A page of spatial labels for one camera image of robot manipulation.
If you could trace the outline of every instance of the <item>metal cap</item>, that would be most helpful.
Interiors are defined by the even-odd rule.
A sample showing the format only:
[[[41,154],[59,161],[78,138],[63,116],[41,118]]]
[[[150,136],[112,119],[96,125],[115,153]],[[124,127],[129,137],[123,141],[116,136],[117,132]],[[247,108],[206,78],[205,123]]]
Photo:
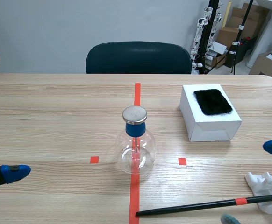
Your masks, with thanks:
[[[122,112],[123,120],[129,125],[139,125],[147,119],[147,112],[140,106],[129,106]]]

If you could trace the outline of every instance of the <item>black pole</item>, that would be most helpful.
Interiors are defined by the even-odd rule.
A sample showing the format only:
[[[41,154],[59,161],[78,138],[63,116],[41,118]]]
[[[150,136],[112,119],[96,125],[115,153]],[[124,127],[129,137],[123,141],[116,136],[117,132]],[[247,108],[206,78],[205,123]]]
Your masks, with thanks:
[[[208,41],[209,41],[209,38],[210,38],[210,35],[211,35],[214,19],[215,19],[215,16],[216,16],[218,4],[219,4],[219,0],[210,0],[210,2],[209,2],[208,7],[213,8],[213,11],[212,11],[212,14],[211,14],[211,18],[208,21],[208,25],[202,31],[201,39],[200,39],[200,46],[199,46],[199,49],[198,49],[198,52],[197,52],[197,54],[199,56],[196,59],[196,63],[201,63],[202,64],[202,68],[198,68],[198,70],[200,71],[200,74],[204,74],[205,69],[206,69],[205,54],[206,54],[206,50],[207,50]]]
[[[244,16],[244,19],[243,19],[243,21],[242,21],[241,26],[244,26],[244,25],[245,25],[245,22],[246,22],[246,20],[247,20],[247,17],[248,17],[249,11],[250,11],[250,9],[251,9],[252,3],[253,3],[253,0],[250,0],[249,5],[248,5],[248,8],[247,8],[247,10],[246,10],[246,13],[245,13],[245,16]],[[242,34],[242,30],[240,29],[239,32],[238,32],[238,35],[237,35],[237,38],[236,38],[235,42],[239,42],[239,41],[240,41],[241,34]],[[227,57],[227,56],[229,55],[229,52],[231,52],[231,51],[234,51],[234,52],[237,53],[238,47],[239,47],[239,45],[231,45],[225,57]],[[234,60],[233,60],[233,68],[234,68],[233,70],[234,70],[234,74],[235,74],[235,68],[236,68],[236,53],[233,55],[233,59],[234,59]],[[223,59],[224,59],[225,57],[223,57],[219,62],[217,62],[216,65],[214,65],[208,72],[206,72],[206,74],[208,74],[211,70],[213,70],[213,69],[214,69],[221,61],[223,61]]]
[[[271,202],[271,201],[272,201],[272,195],[264,195],[264,196],[238,198],[238,199],[230,199],[230,200],[217,201],[217,202],[188,204],[188,205],[182,205],[182,206],[139,211],[136,213],[136,216],[161,215],[161,214],[168,214],[168,213],[175,213],[175,212],[212,209],[212,208],[228,207],[233,205],[244,205],[244,204],[251,204],[251,203]]]

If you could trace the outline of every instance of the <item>red tape square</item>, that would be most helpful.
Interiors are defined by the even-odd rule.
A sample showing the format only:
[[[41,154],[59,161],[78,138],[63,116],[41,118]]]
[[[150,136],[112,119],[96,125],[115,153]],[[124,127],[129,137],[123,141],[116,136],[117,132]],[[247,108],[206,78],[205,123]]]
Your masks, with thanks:
[[[179,158],[179,165],[187,165],[187,160],[186,158]]]
[[[90,157],[90,163],[99,163],[99,157],[98,156]]]

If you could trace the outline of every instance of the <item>green fuzzy object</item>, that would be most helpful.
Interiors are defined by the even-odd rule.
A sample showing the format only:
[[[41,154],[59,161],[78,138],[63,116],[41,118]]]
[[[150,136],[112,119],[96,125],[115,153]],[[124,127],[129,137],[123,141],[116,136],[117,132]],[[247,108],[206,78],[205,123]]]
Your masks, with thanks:
[[[221,216],[220,220],[222,224],[241,224],[238,220],[236,220],[229,214],[224,214],[223,216]]]

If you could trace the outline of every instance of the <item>flask neck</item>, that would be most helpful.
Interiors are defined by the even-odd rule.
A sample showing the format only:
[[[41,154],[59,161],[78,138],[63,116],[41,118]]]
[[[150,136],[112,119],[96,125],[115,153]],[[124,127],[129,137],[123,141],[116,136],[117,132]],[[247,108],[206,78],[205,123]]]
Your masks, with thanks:
[[[145,122],[139,124],[139,125],[130,125],[126,123],[126,133],[127,135],[133,137],[133,138],[138,138],[145,133]]]

